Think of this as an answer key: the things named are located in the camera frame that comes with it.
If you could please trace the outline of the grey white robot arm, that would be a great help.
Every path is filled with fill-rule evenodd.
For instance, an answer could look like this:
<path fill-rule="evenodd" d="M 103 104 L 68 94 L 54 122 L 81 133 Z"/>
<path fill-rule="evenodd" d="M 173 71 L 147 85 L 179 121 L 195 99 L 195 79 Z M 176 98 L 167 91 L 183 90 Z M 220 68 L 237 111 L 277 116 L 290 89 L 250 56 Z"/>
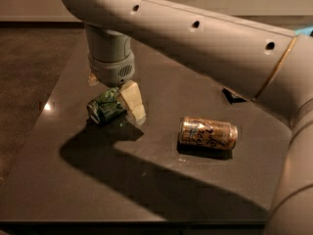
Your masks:
<path fill-rule="evenodd" d="M 313 38 L 165 0 L 62 0 L 84 22 L 92 73 L 107 86 L 134 38 L 254 102 L 291 129 L 264 235 L 313 233 Z"/>

